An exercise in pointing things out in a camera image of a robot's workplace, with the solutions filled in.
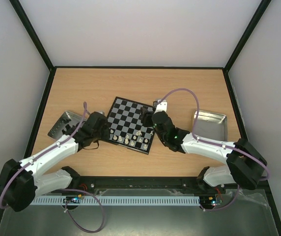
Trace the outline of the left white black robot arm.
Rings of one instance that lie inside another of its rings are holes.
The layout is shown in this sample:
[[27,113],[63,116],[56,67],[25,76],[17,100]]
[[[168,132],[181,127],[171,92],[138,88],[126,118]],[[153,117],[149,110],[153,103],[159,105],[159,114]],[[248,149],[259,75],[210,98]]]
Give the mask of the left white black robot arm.
[[67,124],[62,136],[37,154],[20,161],[8,160],[0,173],[0,208],[10,207],[19,212],[43,194],[76,185],[79,175],[71,168],[53,174],[46,172],[66,157],[109,137],[106,116],[93,112],[76,125]]

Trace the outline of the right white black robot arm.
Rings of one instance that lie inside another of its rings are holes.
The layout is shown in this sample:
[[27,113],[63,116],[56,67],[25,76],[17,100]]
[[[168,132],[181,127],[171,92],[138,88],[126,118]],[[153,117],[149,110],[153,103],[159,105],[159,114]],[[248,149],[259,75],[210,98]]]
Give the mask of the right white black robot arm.
[[161,143],[174,152],[198,154],[221,162],[219,167],[205,167],[197,177],[200,191],[207,193],[222,184],[238,184],[255,190],[264,181],[267,161],[246,139],[237,142],[212,140],[177,128],[164,110],[140,109],[141,122],[155,130]]

